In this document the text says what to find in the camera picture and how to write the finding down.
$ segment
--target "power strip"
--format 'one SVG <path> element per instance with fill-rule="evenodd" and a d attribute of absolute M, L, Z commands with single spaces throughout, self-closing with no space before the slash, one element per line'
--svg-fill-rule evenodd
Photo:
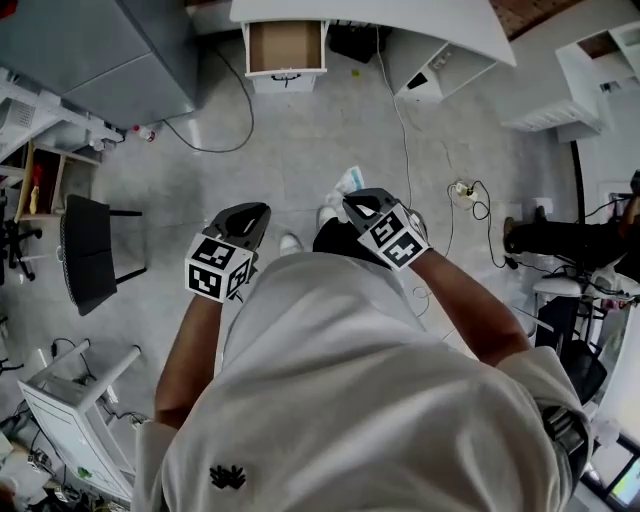
<path fill-rule="evenodd" d="M 465 199 L 469 199 L 470 201 L 472 201 L 474 203 L 478 200 L 478 193 L 475 190 L 473 190 L 471 187 L 469 187 L 463 181 L 458 181 L 456 183 L 456 193 L 460 197 L 464 197 Z"/>

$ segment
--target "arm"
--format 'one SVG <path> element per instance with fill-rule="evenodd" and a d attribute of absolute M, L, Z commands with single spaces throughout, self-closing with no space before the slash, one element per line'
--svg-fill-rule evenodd
<path fill-rule="evenodd" d="M 179 429 L 213 379 L 222 304 L 196 295 L 156 389 L 155 421 Z"/>
<path fill-rule="evenodd" d="M 622 238 L 627 236 L 627 231 L 629 230 L 629 226 L 631 226 L 636 218 L 636 212 L 638 211 L 638 207 L 640 206 L 640 196 L 634 196 L 629 204 L 624 209 L 624 213 L 622 214 L 622 219 L 620 220 L 620 225 L 618 226 L 618 233 Z"/>
<path fill-rule="evenodd" d="M 509 309 L 445 257 L 430 250 L 411 268 L 427 283 L 480 361 L 496 366 L 505 357 L 530 348 Z"/>

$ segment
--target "black chair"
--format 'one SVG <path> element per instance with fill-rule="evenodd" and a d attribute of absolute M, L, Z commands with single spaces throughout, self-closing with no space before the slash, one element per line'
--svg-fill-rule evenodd
<path fill-rule="evenodd" d="M 589 345 L 574 340 L 573 333 L 580 299 L 556 297 L 540 308 L 538 320 L 543 327 L 536 332 L 536 347 L 549 346 L 556 351 L 562 367 L 583 405 L 591 400 L 607 378 L 607 370 Z"/>
<path fill-rule="evenodd" d="M 607 370 L 582 340 L 566 343 L 560 354 L 560 363 L 567 372 L 582 405 L 591 400 L 607 378 Z"/>
<path fill-rule="evenodd" d="M 27 265 L 22 261 L 22 251 L 20 243 L 27 238 L 35 236 L 42 237 L 42 230 L 32 229 L 24 233 L 20 233 L 18 224 L 13 220 L 2 222 L 4 219 L 4 209 L 7 205 L 7 197 L 4 190 L 0 193 L 0 249 L 2 250 L 2 259 L 9 260 L 9 268 L 16 268 L 16 263 L 20 265 L 22 272 L 29 281 L 33 281 L 36 276 L 31 272 Z M 0 285 L 4 284 L 4 265 L 0 264 Z"/>
<path fill-rule="evenodd" d="M 85 316 L 109 297 L 117 285 L 147 271 L 141 268 L 116 278 L 111 252 L 111 217 L 140 217 L 141 212 L 110 210 L 106 204 L 69 195 L 60 220 L 64 278 L 71 301 Z"/>

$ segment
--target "gray floor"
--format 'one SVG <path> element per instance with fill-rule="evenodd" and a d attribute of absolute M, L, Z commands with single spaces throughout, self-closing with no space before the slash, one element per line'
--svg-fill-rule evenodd
<path fill-rule="evenodd" d="M 225 43 L 221 50 L 243 70 L 240 41 Z M 255 134 L 238 152 L 197 153 L 159 126 L 153 143 L 130 137 L 105 155 L 93 176 L 92 197 L 113 208 L 144 211 L 141 220 L 114 225 L 114 238 L 129 256 L 144 255 L 149 271 L 121 285 L 117 295 L 84 318 L 69 300 L 55 259 L 34 264 L 37 278 L 32 283 L 20 284 L 13 272 L 0 288 L 0 304 L 9 316 L 6 348 L 12 360 L 31 361 L 37 348 L 48 351 L 56 337 L 88 337 L 93 346 L 87 358 L 99 373 L 127 346 L 140 345 L 143 356 L 116 391 L 123 408 L 150 413 L 155 384 L 191 297 L 184 290 L 183 258 L 207 220 L 240 202 L 268 203 L 273 215 L 258 263 L 264 269 L 277 257 L 278 239 L 285 231 L 299 235 L 310 248 L 316 208 L 353 165 L 360 166 L 367 186 L 384 187 L 406 201 L 402 132 L 377 60 L 362 65 L 329 52 L 327 62 L 330 72 L 318 79 L 311 94 L 256 96 L 251 90 Z M 173 120 L 174 126 L 198 145 L 236 144 L 249 126 L 245 99 L 213 52 L 203 56 L 201 83 L 201 109 Z M 424 215 L 430 240 L 439 250 L 446 250 L 451 233 L 447 185 L 459 178 L 480 179 L 491 193 L 491 237 L 498 263 L 503 261 L 505 216 L 524 212 L 526 217 L 533 198 L 550 198 L 555 219 L 575 218 L 569 148 L 557 145 L 552 134 L 502 129 L 484 98 L 481 80 L 440 105 L 399 101 L 399 108 L 408 129 L 412 206 Z M 486 199 L 483 192 L 480 196 Z M 501 300 L 525 305 L 538 273 L 494 267 L 487 222 L 474 220 L 469 211 L 454 212 L 450 259 Z M 53 251 L 59 243 L 57 223 L 44 226 L 43 239 L 29 246 L 32 254 Z M 124 268 L 131 268 L 131 261 L 119 260 L 119 269 Z M 414 310 L 423 312 L 427 300 L 413 297 L 414 291 L 423 296 L 422 290 L 414 290 L 419 280 L 410 271 L 402 279 Z M 225 325 L 238 308 L 237 303 L 225 305 Z M 435 299 L 421 319 L 435 336 L 461 346 Z M 0 382 L 3 409 L 14 408 L 21 399 L 10 379 L 5 375 Z"/>

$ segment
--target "white cabinet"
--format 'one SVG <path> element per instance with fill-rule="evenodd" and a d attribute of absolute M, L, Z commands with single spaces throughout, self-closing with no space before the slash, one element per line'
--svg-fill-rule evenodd
<path fill-rule="evenodd" d="M 310 92 L 327 72 L 327 21 L 245 23 L 247 78 L 257 93 Z"/>

